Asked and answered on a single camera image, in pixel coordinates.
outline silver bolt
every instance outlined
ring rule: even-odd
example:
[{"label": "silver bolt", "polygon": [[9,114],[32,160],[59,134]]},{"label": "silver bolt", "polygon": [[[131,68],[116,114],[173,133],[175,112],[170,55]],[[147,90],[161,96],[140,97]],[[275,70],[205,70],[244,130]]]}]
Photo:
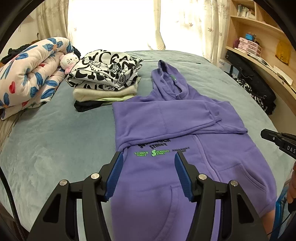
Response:
[{"label": "silver bolt", "polygon": [[67,180],[61,180],[60,182],[59,182],[59,184],[61,185],[61,186],[65,186],[66,184],[67,184]]},{"label": "silver bolt", "polygon": [[99,173],[93,173],[93,174],[91,175],[91,178],[92,178],[92,179],[98,179],[99,176],[100,176]]},{"label": "silver bolt", "polygon": [[239,185],[239,183],[238,183],[236,180],[232,180],[232,181],[230,182],[230,184],[233,185],[234,187],[236,187],[236,186]]},{"label": "silver bolt", "polygon": [[206,180],[206,179],[207,179],[207,175],[205,175],[205,174],[199,174],[199,175],[198,175],[198,178],[199,178],[200,180]]}]

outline wall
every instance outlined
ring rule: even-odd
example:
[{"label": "wall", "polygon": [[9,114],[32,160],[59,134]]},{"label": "wall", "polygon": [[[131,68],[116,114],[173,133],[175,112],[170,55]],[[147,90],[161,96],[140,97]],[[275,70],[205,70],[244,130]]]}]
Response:
[{"label": "wall", "polygon": [[30,13],[30,17],[25,19],[23,23],[15,30],[9,41],[5,45],[0,54],[0,60],[7,55],[10,48],[17,49],[24,44],[29,44],[34,40],[37,40],[37,21],[36,10]]},{"label": "wall", "polygon": [[296,116],[277,94],[275,104],[276,108],[269,118],[276,129],[279,132],[287,132],[296,135]]}]

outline floral comforter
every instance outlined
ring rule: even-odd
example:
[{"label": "floral comforter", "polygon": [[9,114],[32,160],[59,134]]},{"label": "floral comforter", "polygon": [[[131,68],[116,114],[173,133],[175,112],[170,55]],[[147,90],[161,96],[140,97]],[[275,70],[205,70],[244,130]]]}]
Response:
[{"label": "floral comforter", "polygon": [[68,39],[49,38],[31,45],[0,68],[1,119],[49,102],[65,78],[60,56],[71,52]]}]

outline hello kitty plush toy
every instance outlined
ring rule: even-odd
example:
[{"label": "hello kitty plush toy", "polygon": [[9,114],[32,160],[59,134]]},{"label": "hello kitty plush toy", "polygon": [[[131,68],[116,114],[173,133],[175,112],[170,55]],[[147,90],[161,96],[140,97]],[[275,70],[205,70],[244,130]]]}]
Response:
[{"label": "hello kitty plush toy", "polygon": [[79,61],[78,56],[74,53],[68,53],[60,57],[60,65],[65,70],[65,74],[70,73],[73,66]]}]

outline plush face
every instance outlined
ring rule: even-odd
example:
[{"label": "plush face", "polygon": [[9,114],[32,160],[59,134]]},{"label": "plush face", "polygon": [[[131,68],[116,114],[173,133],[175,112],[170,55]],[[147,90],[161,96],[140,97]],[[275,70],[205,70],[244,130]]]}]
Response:
[{"label": "plush face", "polygon": [[68,53],[66,55],[61,56],[61,67],[63,69],[67,69],[69,66],[76,64],[79,61],[78,57],[74,53]]}]

